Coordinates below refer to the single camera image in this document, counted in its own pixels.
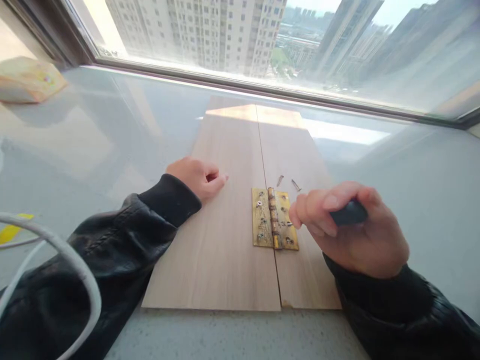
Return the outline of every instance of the brass hinge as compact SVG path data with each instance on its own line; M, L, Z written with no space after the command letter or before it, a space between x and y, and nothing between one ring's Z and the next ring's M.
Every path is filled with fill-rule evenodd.
M290 222L287 192L252 188L253 245L298 250L297 231Z

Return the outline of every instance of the screw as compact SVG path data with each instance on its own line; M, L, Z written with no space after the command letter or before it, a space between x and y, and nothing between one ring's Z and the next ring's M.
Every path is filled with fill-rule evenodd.
M283 175L280 175L280 177L278 178L278 182L276 183L276 186L279 187L280 186L280 183L282 182L282 179L284 178Z
M291 182L292 182L293 185L295 186L297 192L299 192L300 190L302 190L302 188L297 185L297 183L295 182L295 180L292 179Z

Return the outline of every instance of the black screwdriver handle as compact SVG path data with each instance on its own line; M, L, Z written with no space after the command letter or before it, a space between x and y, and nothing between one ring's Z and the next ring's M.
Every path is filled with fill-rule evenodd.
M330 213L337 226L360 224L367 220L364 206L357 200L350 201L344 208Z

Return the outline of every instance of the leather sleeve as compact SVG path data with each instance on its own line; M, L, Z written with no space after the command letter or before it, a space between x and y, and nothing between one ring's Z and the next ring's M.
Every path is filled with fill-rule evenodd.
M376 359L480 359L480 328L407 265L392 279L351 273L323 255L346 317Z
M78 226L68 241L95 276L102 309L93 332L71 359L104 358L177 227L201 206L186 185L164 175L147 192L127 197L120 210ZM60 256L53 257L18 284L0 322L0 359L55 360L79 336L89 314L77 274Z

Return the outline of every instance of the right hand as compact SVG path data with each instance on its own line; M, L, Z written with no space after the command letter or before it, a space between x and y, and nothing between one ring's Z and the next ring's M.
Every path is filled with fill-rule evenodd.
M338 227L330 212L357 199L368 213L362 224ZM400 272L409 259L409 245L394 213L372 187L346 181L331 188L298 195L289 211L299 229L305 224L321 250L354 273L388 279Z

